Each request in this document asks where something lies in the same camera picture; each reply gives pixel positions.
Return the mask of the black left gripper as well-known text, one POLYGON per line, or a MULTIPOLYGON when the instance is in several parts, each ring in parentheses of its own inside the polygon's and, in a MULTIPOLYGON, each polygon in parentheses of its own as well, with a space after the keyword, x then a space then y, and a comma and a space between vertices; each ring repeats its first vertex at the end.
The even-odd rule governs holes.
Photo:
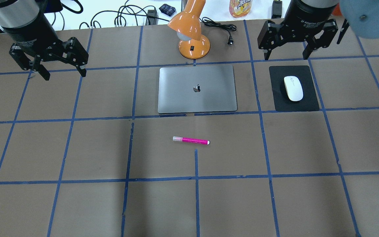
POLYGON ((49 81, 51 74, 41 62, 61 61, 75 66, 81 77, 86 77, 89 58, 86 49, 76 37, 62 42, 43 13, 15 27, 3 26, 3 30, 15 41, 9 54, 21 69, 37 72, 49 81))

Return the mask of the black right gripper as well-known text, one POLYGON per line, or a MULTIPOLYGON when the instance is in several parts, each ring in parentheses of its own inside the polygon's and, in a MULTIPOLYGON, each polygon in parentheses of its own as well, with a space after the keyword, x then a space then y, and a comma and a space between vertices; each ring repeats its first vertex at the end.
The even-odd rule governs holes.
POLYGON ((334 39, 338 26, 330 18, 338 0, 292 0, 284 20, 266 20, 257 38, 258 48, 268 60, 272 50, 287 42, 307 42, 303 59, 314 50, 327 48, 334 39))

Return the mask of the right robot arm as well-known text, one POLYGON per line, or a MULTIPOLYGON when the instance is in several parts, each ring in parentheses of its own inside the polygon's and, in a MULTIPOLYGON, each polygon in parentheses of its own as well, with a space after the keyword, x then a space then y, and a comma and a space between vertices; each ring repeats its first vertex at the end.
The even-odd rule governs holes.
POLYGON ((257 45, 268 60, 272 50, 288 42, 306 42, 302 56, 307 60, 319 48, 327 48, 338 32, 331 18, 339 6, 345 18, 337 43, 348 28, 364 39, 379 39, 379 0, 292 0, 282 23, 266 20, 257 45))

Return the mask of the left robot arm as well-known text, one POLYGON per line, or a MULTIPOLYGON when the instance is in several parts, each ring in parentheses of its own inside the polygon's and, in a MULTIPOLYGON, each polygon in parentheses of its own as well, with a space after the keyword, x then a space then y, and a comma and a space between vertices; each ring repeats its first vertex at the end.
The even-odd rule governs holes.
POLYGON ((86 76, 89 54, 75 37, 61 41, 44 15, 47 1, 0 0, 0 26, 14 43, 9 55, 22 70, 37 72, 48 81, 42 62, 60 61, 86 76))

